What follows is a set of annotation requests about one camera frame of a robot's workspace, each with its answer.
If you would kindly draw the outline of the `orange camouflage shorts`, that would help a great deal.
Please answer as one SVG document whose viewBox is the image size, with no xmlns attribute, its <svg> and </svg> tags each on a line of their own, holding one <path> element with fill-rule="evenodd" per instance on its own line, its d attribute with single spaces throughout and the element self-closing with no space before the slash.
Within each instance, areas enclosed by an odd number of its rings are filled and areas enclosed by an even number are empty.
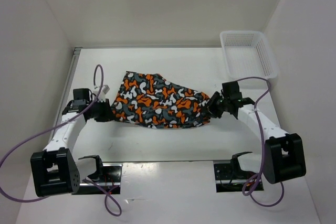
<svg viewBox="0 0 336 224">
<path fill-rule="evenodd" d="M 187 129 L 211 121 L 209 96 L 160 74 L 127 71 L 111 105 L 115 120 L 153 129 Z"/>
</svg>

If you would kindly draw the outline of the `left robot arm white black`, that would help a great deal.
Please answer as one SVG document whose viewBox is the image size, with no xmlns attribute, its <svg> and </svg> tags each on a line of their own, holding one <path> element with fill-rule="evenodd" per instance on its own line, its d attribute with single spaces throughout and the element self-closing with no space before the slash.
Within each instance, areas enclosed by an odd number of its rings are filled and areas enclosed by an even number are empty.
<svg viewBox="0 0 336 224">
<path fill-rule="evenodd" d="M 108 85 L 74 89 L 73 99 L 62 112 L 61 127 L 56 129 L 52 140 L 41 152 L 30 158 L 35 192 L 38 197 L 78 192 L 80 183 L 90 178 L 101 181 L 105 175 L 99 155 L 87 155 L 74 160 L 72 152 L 77 138 L 90 119 L 109 122 L 113 113 L 106 98 Z"/>
</svg>

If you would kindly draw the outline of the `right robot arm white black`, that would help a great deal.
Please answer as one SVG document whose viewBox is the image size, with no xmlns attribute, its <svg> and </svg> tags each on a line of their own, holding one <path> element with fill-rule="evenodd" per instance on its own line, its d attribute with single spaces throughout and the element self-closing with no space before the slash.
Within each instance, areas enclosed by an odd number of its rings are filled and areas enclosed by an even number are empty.
<svg viewBox="0 0 336 224">
<path fill-rule="evenodd" d="M 306 174 L 301 137 L 288 133 L 265 116 L 258 108 L 258 101 L 243 97 L 238 81 L 223 83 L 221 92 L 213 94 L 207 108 L 214 118 L 221 118 L 223 113 L 234 116 L 261 142 L 261 154 L 241 152 L 232 156 L 230 172 L 235 178 L 253 172 L 276 184 Z"/>
</svg>

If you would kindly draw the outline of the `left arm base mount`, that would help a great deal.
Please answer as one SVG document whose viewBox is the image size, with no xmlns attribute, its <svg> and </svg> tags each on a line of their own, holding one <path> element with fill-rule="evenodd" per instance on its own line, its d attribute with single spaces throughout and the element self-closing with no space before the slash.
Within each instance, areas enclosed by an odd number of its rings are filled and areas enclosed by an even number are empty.
<svg viewBox="0 0 336 224">
<path fill-rule="evenodd" d="M 119 194 L 121 189 L 121 163 L 103 163 L 102 172 L 89 175 L 88 178 L 99 185 L 106 192 L 110 194 Z M 81 182 L 79 190 L 74 195 L 98 195 L 103 192 L 91 183 Z"/>
</svg>

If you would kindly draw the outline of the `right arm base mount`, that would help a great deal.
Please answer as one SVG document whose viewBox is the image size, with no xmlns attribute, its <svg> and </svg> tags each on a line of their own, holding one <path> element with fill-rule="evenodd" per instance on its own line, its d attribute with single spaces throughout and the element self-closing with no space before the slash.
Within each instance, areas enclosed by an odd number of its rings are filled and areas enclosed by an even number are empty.
<svg viewBox="0 0 336 224">
<path fill-rule="evenodd" d="M 217 193 L 241 192 L 247 179 L 255 175 L 254 172 L 234 171 L 230 161 L 215 162 L 213 167 Z"/>
</svg>

